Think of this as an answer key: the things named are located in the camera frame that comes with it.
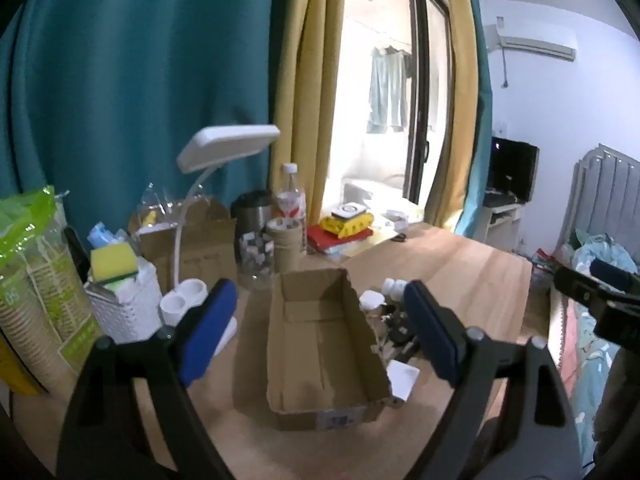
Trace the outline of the cardboard box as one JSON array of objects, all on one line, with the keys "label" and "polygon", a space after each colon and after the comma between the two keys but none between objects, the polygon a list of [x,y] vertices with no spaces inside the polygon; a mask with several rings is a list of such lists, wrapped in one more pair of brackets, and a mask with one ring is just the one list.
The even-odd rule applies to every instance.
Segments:
[{"label": "cardboard box", "polygon": [[267,342],[267,402],[285,431],[374,422],[392,400],[378,340],[344,269],[276,276]]}]

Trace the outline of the white pill bottle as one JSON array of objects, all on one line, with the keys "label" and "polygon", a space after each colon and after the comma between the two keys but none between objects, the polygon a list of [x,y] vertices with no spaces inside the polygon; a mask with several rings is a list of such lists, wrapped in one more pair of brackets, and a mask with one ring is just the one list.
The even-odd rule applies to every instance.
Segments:
[{"label": "white pill bottle", "polygon": [[401,302],[408,282],[386,278],[382,284],[382,294],[390,301]]}]

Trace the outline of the white earbuds case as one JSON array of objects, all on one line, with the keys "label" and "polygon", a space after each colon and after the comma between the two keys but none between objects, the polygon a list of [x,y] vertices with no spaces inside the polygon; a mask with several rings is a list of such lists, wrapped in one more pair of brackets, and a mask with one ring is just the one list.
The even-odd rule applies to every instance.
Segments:
[{"label": "white earbuds case", "polygon": [[359,297],[360,309],[371,312],[385,304],[385,296],[376,290],[367,289]]}]

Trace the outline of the white power adapter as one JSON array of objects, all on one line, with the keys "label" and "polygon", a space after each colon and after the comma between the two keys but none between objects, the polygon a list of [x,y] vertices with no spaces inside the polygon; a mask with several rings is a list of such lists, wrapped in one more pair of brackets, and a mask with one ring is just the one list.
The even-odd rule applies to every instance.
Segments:
[{"label": "white power adapter", "polygon": [[390,381],[393,404],[406,403],[411,396],[414,385],[418,381],[420,370],[409,364],[391,360],[387,364],[386,373]]}]

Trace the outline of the black car key with keys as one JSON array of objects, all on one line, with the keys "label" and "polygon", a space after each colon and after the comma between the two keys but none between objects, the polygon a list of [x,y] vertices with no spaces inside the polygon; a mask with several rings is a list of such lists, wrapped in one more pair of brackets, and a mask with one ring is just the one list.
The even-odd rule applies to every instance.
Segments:
[{"label": "black car key with keys", "polygon": [[398,304],[382,304],[368,315],[378,341],[378,351],[383,360],[408,364],[420,351],[421,345],[412,328],[408,315]]}]

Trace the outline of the white perforated plastic basket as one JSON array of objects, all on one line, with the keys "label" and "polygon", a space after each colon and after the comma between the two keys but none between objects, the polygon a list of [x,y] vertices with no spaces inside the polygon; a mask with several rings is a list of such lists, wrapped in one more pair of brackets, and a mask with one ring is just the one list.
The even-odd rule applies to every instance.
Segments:
[{"label": "white perforated plastic basket", "polygon": [[84,289],[93,314],[103,330],[116,344],[128,344],[151,337],[162,326],[156,267],[138,257],[138,273],[110,284],[89,280]]}]

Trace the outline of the white desk lamp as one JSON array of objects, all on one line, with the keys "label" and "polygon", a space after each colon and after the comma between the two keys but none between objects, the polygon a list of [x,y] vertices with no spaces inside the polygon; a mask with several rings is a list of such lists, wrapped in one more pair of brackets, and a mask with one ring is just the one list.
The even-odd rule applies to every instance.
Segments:
[{"label": "white desk lamp", "polygon": [[176,327],[189,309],[201,304],[208,294],[205,282],[199,278],[181,281],[181,249],[184,230],[189,226],[189,212],[192,206],[196,212],[195,221],[208,221],[210,205],[198,193],[202,185],[227,162],[256,155],[280,136],[274,125],[258,126],[210,126],[192,136],[177,157],[177,164],[183,174],[200,173],[183,200],[178,222],[175,227],[174,251],[172,252],[172,289],[160,300],[160,314],[166,325]]}]

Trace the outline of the yellow green sponge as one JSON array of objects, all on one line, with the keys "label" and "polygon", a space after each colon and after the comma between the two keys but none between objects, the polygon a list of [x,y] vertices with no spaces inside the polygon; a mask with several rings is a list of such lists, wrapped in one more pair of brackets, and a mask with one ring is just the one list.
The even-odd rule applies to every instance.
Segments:
[{"label": "yellow green sponge", "polygon": [[111,283],[138,273],[138,260],[127,242],[93,249],[90,254],[91,274],[97,283]]}]

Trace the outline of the black monitor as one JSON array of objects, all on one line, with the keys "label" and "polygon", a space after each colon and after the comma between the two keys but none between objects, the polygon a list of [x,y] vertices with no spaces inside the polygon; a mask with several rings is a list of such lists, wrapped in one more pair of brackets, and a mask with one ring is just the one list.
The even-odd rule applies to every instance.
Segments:
[{"label": "black monitor", "polygon": [[528,203],[534,192],[539,148],[522,141],[491,139],[487,192]]}]

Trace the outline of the stainless steel thermos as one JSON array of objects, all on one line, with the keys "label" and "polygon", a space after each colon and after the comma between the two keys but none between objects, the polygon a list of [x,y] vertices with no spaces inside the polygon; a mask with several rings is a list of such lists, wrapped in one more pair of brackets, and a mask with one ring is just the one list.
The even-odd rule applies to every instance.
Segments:
[{"label": "stainless steel thermos", "polygon": [[240,195],[231,205],[231,217],[235,220],[235,258],[240,260],[241,237],[249,232],[262,232],[272,217],[272,193],[256,190]]}]

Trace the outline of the stack of brown paper cups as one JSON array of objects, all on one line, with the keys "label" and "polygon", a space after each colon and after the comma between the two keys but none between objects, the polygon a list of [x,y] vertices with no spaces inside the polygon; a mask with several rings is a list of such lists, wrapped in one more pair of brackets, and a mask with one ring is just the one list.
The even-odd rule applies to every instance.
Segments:
[{"label": "stack of brown paper cups", "polygon": [[276,272],[296,271],[302,258],[303,225],[300,221],[295,218],[273,218],[266,224],[266,233],[273,241]]}]

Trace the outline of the red book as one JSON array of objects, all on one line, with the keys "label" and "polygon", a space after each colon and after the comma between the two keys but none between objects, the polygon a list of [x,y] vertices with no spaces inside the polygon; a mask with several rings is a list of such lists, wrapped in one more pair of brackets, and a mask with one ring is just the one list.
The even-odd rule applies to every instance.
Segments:
[{"label": "red book", "polygon": [[370,228],[344,238],[338,238],[335,234],[325,231],[321,226],[315,224],[307,229],[307,242],[316,252],[328,252],[334,247],[343,246],[352,242],[360,242],[373,234]]}]

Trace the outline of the yellow snack package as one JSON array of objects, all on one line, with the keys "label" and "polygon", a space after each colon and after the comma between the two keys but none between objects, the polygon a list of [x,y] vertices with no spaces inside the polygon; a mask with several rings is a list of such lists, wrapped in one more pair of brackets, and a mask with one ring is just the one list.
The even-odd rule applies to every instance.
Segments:
[{"label": "yellow snack package", "polygon": [[364,212],[350,219],[340,219],[333,216],[324,217],[320,220],[320,226],[323,231],[332,233],[339,240],[342,240],[343,238],[355,236],[369,229],[373,220],[373,214]]}]

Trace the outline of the white air conditioner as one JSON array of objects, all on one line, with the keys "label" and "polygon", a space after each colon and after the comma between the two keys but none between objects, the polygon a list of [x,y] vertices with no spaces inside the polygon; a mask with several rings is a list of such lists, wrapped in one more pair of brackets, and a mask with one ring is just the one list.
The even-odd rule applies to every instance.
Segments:
[{"label": "white air conditioner", "polygon": [[566,27],[539,22],[507,23],[497,26],[500,47],[559,58],[574,62],[577,38]]}]

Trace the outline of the hanging clothes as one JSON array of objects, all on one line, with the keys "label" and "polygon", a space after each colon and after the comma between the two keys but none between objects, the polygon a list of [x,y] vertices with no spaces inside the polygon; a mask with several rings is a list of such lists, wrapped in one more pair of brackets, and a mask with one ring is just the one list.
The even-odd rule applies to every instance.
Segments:
[{"label": "hanging clothes", "polygon": [[408,128],[408,87],[412,55],[393,47],[374,48],[371,60],[368,133],[401,132]]}]

